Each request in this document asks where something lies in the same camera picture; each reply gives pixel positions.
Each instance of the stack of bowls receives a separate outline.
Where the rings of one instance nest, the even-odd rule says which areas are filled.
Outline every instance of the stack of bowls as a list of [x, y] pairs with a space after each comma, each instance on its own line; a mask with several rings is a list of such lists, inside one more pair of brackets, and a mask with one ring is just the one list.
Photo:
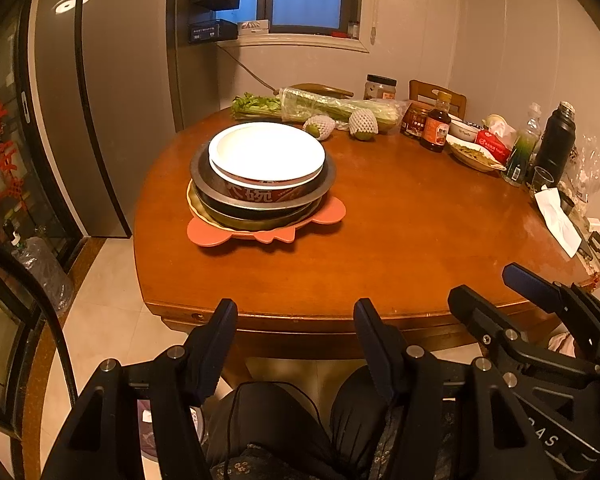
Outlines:
[[263, 231], [312, 215], [335, 179], [316, 139], [277, 123], [232, 126], [204, 144], [190, 165], [189, 205], [226, 228]]

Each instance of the black thermos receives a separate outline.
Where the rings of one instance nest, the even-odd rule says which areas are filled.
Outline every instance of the black thermos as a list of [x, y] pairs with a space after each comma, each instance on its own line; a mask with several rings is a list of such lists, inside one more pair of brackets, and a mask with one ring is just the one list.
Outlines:
[[551, 173], [555, 186], [558, 185], [571, 149], [576, 142], [574, 116], [573, 106], [566, 101], [561, 101], [546, 122], [540, 150], [536, 155], [535, 166]]

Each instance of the red package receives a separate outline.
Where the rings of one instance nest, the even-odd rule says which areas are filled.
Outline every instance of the red package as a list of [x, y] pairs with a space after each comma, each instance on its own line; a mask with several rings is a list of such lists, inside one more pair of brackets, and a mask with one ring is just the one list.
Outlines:
[[484, 146], [500, 164], [507, 163], [511, 150], [502, 143], [498, 136], [492, 134], [489, 130], [480, 130], [475, 137], [475, 143]]

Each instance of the silver screw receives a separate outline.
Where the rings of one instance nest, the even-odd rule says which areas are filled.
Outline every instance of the silver screw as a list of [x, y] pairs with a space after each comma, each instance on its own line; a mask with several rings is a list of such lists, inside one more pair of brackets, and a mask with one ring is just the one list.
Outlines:
[[100, 370], [102, 370], [103, 372], [110, 372], [115, 367], [116, 367], [115, 359], [111, 359], [111, 358], [104, 359], [104, 361], [100, 363]]
[[424, 350], [421, 346], [411, 345], [407, 347], [407, 355], [410, 355], [414, 359], [419, 359], [424, 355]]
[[491, 370], [491, 361], [489, 361], [488, 359], [486, 359], [484, 357], [478, 357], [475, 360], [475, 366], [478, 368], [478, 370], [487, 372], [487, 371]]
[[504, 335], [507, 336], [507, 339], [509, 339], [510, 341], [515, 341], [516, 339], [518, 339], [518, 332], [516, 332], [512, 328], [507, 328], [504, 331]]
[[509, 388], [515, 388], [516, 384], [518, 384], [518, 378], [512, 372], [505, 373], [502, 378]]
[[167, 350], [167, 355], [171, 359], [179, 359], [184, 355], [184, 348], [180, 345], [172, 346]]

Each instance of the wooden table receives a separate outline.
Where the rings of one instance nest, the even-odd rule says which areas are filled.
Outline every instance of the wooden table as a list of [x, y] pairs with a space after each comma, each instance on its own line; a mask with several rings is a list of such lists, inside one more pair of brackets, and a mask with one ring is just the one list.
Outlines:
[[[397, 133], [359, 142], [335, 132], [324, 143], [338, 170], [331, 192], [347, 207], [340, 224], [311, 224], [289, 245], [230, 240], [199, 248], [186, 234], [189, 161], [232, 124], [223, 110], [178, 134], [142, 189], [138, 280], [147, 307], [170, 328], [189, 331], [221, 298], [232, 298], [244, 356], [357, 358], [352, 308], [369, 297], [409, 343], [445, 349], [473, 341], [446, 305], [449, 290], [465, 283], [537, 340], [557, 319], [509, 290], [503, 266], [517, 262], [548, 280], [592, 285], [525, 189]], [[228, 375], [246, 370], [237, 355]]]

